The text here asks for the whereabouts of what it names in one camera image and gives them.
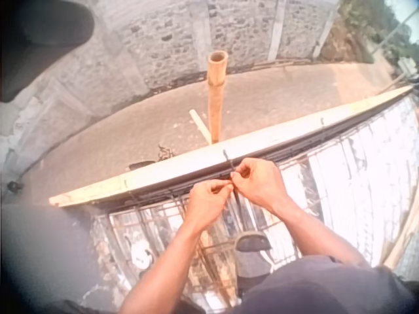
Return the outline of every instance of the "concrete wall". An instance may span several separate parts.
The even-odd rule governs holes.
[[[309,58],[337,0],[78,2],[94,13],[92,38],[0,105],[3,180],[155,88],[205,71],[212,50],[227,50],[231,67]]]

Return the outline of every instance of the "pavement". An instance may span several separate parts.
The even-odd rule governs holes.
[[[373,96],[391,82],[389,72],[387,63],[376,62],[229,75],[222,139]],[[35,291],[40,303],[67,298],[115,310],[114,287],[104,282],[89,237],[90,216],[82,209],[51,207],[48,197],[156,160],[158,144],[176,154],[206,146],[189,115],[195,109],[206,122],[206,106],[205,82],[158,94],[99,121],[34,165],[22,177],[22,193],[3,200],[9,205],[2,208],[2,244],[9,243],[4,248],[18,283]]]
[[[342,63],[271,68],[229,75],[222,139],[375,95],[391,78],[386,65]],[[207,145],[189,115],[206,122],[206,83],[199,82],[133,104],[55,148],[22,178],[20,200],[46,205],[48,197],[156,160],[158,144],[183,154]]]

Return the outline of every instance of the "shirt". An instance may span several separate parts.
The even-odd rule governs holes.
[[[249,290],[233,313],[411,313],[415,301],[388,268],[358,268],[328,256],[307,256]]]

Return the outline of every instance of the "bamboo stick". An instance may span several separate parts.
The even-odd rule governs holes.
[[[223,97],[225,86],[225,71],[228,54],[216,51],[208,58],[208,119],[211,143],[220,142],[221,113],[223,112]]]

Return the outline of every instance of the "hand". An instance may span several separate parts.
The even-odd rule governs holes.
[[[196,183],[189,194],[185,224],[200,234],[217,220],[232,190],[233,185],[228,180]]]
[[[231,179],[241,194],[274,215],[289,199],[281,173],[273,162],[244,158],[231,173]]]

